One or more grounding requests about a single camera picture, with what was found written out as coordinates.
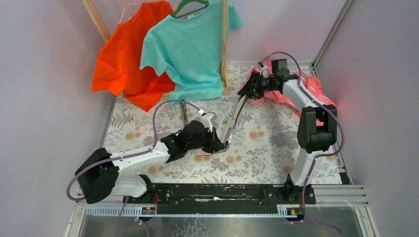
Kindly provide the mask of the beige and black stapler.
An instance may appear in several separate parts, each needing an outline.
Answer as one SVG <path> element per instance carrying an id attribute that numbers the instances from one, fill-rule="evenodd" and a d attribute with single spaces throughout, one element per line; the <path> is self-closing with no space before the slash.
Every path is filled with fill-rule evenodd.
<path id="1" fill-rule="evenodd" d="M 182 100 L 180 102 L 180 109 L 181 109 L 181 115 L 182 115 L 182 120 L 184 125 L 186 126 L 189 122 L 188 122 L 188 113 L 187 113 L 187 108 L 186 105 L 184 103 L 184 100 Z"/>

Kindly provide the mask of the white red staple box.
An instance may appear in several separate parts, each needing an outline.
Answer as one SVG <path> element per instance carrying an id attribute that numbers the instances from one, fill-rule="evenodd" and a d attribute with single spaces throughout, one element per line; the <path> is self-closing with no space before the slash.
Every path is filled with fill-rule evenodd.
<path id="1" fill-rule="evenodd" d="M 205 152 L 202 149 L 196 149 L 195 154 L 197 156 L 211 156 L 211 153 Z"/>

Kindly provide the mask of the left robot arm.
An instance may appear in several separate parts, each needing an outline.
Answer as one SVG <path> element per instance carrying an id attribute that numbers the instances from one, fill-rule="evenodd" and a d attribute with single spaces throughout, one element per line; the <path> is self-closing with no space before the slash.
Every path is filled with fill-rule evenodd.
<path id="1" fill-rule="evenodd" d="M 136 170 L 176 161 L 192 150 L 213 154 L 224 148 L 215 128 L 193 120 L 182 130 L 160 139 L 155 146 L 114 155 L 105 148 L 97 149 L 75 172 L 75 178 L 88 204 L 109 196 L 137 198 L 147 203 L 154 200 L 156 189 L 147 175 L 134 175 Z"/>

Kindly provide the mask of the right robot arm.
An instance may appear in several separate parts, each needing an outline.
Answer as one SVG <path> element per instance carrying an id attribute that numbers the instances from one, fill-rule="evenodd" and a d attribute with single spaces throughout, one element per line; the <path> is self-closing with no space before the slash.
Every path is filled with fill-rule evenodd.
<path id="1" fill-rule="evenodd" d="M 259 64 L 261 69 L 251 72 L 248 81 L 237 93 L 241 97 L 258 100 L 266 92 L 280 92 L 300 112 L 297 141 L 300 152 L 287 182 L 292 185 L 283 190 L 284 199 L 296 203 L 303 197 L 302 186 L 308 185 L 313 161 L 326 152 L 337 140 L 337 109 L 323 102 L 306 88 L 303 73 L 290 73 L 286 59 L 272 60 L 270 65 Z"/>

